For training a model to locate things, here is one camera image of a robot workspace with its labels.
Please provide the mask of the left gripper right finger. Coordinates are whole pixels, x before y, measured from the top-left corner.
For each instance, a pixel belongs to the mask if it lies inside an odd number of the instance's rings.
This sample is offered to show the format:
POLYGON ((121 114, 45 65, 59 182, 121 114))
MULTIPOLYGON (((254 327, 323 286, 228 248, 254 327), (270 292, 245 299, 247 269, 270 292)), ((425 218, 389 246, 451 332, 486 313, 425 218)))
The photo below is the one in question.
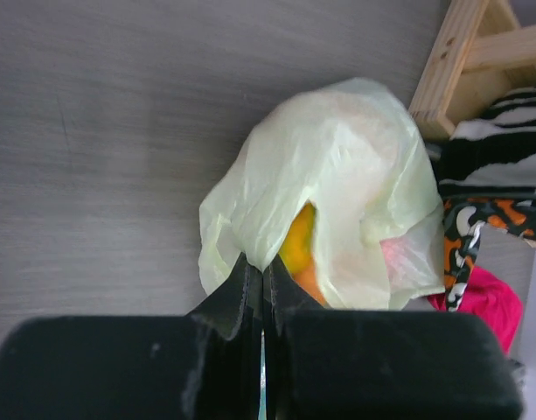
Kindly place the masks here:
POLYGON ((276 336, 282 335, 284 319, 288 312, 323 308, 295 282, 281 257, 277 255, 267 267, 267 320, 276 336))

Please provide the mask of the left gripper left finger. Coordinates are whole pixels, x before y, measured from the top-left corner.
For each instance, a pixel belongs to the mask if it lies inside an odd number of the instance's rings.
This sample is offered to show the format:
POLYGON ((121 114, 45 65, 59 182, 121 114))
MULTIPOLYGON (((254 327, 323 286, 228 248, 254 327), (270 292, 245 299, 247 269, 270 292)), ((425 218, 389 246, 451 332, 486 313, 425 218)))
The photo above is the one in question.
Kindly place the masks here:
POLYGON ((224 340, 233 340, 250 319, 261 322, 262 283, 262 273, 240 255, 228 278, 189 316, 212 327, 224 340))

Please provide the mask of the fake orange fruit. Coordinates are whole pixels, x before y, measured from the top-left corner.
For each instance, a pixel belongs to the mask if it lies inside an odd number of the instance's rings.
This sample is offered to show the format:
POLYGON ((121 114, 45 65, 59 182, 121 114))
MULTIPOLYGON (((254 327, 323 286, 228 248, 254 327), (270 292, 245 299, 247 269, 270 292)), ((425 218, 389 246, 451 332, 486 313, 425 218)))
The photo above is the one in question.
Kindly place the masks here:
POLYGON ((295 282, 302 289, 304 289, 312 298, 314 298, 320 305, 327 305, 324 294, 321 292, 317 283, 316 267, 313 262, 311 262, 302 271, 295 273, 293 275, 293 278, 295 282))

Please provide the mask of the fake yellow mango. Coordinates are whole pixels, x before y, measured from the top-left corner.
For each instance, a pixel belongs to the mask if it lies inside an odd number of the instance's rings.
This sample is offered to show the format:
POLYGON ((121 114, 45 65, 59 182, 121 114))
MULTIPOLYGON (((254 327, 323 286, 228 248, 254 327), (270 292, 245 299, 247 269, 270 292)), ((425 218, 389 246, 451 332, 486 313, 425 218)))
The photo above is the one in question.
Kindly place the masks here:
POLYGON ((278 251, 278 255, 292 276, 305 271, 312 264, 315 218, 315 207, 309 202, 306 203, 291 222, 289 231, 278 251))

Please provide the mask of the pale green plastic bag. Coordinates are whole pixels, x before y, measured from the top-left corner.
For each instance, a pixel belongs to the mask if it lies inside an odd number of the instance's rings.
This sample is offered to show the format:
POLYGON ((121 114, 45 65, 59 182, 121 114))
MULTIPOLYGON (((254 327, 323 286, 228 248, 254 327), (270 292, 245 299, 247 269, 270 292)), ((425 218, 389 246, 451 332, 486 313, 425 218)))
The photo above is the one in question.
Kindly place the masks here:
POLYGON ((384 85, 354 78, 297 94, 253 128, 199 208, 204 290, 239 256, 265 270, 308 204, 329 306, 396 311, 444 291, 442 200, 419 130, 384 85))

